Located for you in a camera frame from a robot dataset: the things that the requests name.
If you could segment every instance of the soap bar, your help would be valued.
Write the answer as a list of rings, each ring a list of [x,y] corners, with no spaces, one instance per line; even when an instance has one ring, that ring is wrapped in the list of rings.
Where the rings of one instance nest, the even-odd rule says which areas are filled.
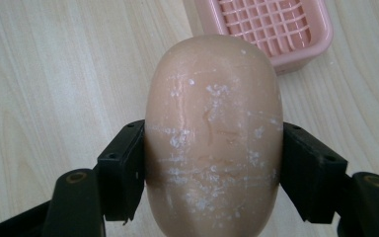
[[[145,122],[147,194],[167,236],[257,236],[277,194],[282,108],[273,68],[229,36],[174,45]]]

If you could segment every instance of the wooden table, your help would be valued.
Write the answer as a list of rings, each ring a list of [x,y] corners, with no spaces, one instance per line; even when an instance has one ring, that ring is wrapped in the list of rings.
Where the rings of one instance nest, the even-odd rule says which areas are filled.
[[[303,69],[279,76],[284,120],[379,174],[379,1],[327,0],[335,37]],[[143,119],[162,54],[191,37],[177,0],[0,1],[0,221],[50,199],[54,182]],[[262,236],[336,236],[303,223],[281,190]],[[163,236],[144,194],[109,236]]]

